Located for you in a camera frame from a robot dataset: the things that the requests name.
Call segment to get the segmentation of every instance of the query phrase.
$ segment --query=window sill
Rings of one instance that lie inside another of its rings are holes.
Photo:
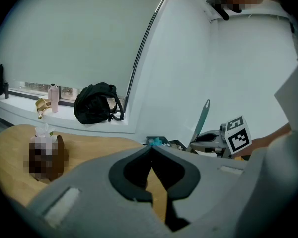
[[[86,132],[115,132],[115,133],[134,133],[135,128],[128,123],[128,116],[124,115],[123,121],[111,122],[104,121],[97,124],[83,125],[74,115],[73,107],[59,105],[59,111],[53,113],[51,109],[47,109],[42,119],[38,119],[37,111],[35,108],[35,100],[23,98],[15,95],[9,95],[8,99],[5,99],[4,95],[0,96],[0,114],[4,111],[9,112],[10,116],[15,115],[29,119],[39,123],[48,123],[51,126],[61,127],[66,129],[80,130]]]

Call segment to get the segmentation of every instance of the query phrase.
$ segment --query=roller shade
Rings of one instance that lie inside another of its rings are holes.
[[[137,51],[161,0],[20,0],[0,29],[5,77],[127,91]]]

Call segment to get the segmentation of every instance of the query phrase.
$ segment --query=crumpled blue object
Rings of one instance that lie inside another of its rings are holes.
[[[163,145],[162,140],[159,137],[156,137],[154,140],[149,139],[149,145]]]

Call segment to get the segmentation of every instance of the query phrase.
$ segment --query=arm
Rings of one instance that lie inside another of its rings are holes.
[[[239,157],[239,156],[251,155],[255,149],[260,148],[260,147],[267,147],[276,138],[283,136],[283,135],[289,133],[290,131],[291,131],[291,128],[289,126],[289,123],[287,123],[280,129],[276,130],[274,133],[272,133],[266,137],[254,139],[252,141],[252,144],[249,147],[246,147],[244,150],[234,154],[234,158]]]

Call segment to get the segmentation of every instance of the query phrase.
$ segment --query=round wooden table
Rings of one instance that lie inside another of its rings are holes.
[[[16,125],[0,134],[0,186],[3,192],[26,206],[47,184],[35,180],[23,167],[29,154],[29,140],[35,135],[31,125]],[[92,137],[54,132],[63,138],[69,151],[69,165],[64,173],[84,161],[106,156],[142,144],[118,137]],[[151,169],[148,175],[147,191],[153,195],[153,209],[164,221],[167,193]]]

